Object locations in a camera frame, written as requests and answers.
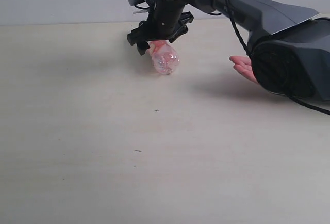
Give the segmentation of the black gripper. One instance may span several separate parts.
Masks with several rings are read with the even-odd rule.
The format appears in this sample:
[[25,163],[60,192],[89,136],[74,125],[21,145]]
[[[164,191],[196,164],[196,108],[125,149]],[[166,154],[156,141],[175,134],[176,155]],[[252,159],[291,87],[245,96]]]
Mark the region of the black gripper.
[[188,32],[188,27],[180,21],[183,9],[195,0],[146,0],[149,5],[147,20],[133,29],[127,40],[131,46],[136,45],[141,56],[150,48],[148,41],[176,41]]

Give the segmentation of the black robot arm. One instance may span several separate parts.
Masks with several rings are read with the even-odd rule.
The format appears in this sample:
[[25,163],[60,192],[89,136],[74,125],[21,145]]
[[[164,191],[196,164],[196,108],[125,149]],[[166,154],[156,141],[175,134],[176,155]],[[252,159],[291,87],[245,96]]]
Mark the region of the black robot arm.
[[174,42],[188,32],[193,15],[186,5],[228,17],[249,33],[242,46],[257,82],[291,98],[329,101],[329,18],[311,8],[273,0],[128,0],[147,3],[148,17],[127,36],[140,54],[149,41]]

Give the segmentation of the open human hand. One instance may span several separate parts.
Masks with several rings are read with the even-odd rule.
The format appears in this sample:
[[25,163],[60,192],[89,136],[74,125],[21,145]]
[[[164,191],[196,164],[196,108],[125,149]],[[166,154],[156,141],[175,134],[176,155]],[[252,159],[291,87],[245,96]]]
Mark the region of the open human hand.
[[247,80],[259,84],[252,71],[251,60],[244,56],[230,56],[233,68]]

